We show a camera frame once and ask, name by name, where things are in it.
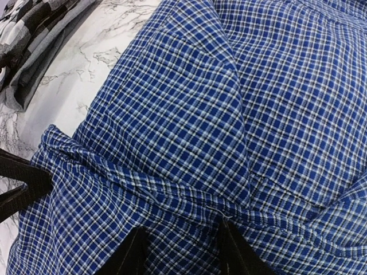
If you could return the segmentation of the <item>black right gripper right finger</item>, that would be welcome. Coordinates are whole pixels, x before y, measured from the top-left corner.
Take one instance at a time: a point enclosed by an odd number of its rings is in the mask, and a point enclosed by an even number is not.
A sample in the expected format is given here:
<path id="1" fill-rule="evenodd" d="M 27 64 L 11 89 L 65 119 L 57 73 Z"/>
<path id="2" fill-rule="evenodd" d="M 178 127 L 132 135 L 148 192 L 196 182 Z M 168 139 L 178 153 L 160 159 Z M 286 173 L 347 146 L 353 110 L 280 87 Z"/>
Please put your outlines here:
<path id="1" fill-rule="evenodd" d="M 232 222 L 220 222 L 217 240 L 221 274 L 275 274 L 254 252 Z"/>

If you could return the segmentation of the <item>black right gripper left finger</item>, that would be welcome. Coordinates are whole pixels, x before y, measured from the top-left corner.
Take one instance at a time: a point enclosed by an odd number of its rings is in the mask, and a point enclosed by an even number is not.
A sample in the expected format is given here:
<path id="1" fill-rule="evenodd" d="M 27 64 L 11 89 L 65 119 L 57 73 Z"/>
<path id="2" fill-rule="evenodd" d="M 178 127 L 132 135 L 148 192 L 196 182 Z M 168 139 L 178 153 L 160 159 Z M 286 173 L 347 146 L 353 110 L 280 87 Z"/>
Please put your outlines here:
<path id="1" fill-rule="evenodd" d="M 147 233 L 145 229 L 143 227 L 133 228 L 96 274 L 144 274 L 147 247 Z"/>

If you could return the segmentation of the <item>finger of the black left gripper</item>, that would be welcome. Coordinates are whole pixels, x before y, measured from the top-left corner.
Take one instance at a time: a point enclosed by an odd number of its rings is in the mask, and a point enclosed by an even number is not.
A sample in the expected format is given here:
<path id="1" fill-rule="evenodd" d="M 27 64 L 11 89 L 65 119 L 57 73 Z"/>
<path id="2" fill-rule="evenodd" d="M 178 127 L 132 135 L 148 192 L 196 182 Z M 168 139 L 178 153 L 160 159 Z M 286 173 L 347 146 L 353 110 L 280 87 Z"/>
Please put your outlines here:
<path id="1" fill-rule="evenodd" d="M 50 184 L 35 186 L 23 184 L 1 194 L 1 222 L 46 195 L 51 190 L 51 187 Z"/>
<path id="2" fill-rule="evenodd" d="M 26 159 L 1 149 L 1 176 L 20 180 L 27 184 L 51 185 L 51 177 L 47 171 L 32 166 Z"/>

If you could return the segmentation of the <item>blue checked long sleeve shirt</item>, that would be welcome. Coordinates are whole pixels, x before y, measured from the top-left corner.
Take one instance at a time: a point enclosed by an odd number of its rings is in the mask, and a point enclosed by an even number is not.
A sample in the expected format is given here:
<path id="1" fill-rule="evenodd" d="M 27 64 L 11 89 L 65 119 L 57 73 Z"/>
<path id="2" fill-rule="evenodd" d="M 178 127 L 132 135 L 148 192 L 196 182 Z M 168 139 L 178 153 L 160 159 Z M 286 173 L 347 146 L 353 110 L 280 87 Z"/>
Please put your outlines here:
<path id="1" fill-rule="evenodd" d="M 162 1 L 73 136 L 32 165 L 7 274 L 221 274 L 232 222 L 275 274 L 366 273 L 366 2 Z"/>

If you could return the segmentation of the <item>black white plaid folded shirt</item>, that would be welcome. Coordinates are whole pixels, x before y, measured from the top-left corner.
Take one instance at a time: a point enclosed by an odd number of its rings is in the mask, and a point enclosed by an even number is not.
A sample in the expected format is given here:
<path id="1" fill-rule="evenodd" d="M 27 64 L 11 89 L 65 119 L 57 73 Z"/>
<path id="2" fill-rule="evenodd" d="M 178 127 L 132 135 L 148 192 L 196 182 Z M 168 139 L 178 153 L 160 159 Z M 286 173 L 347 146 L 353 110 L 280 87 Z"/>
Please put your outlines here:
<path id="1" fill-rule="evenodd" d="M 1 16 L 1 103 L 25 111 L 64 39 L 93 1 L 7 1 Z"/>

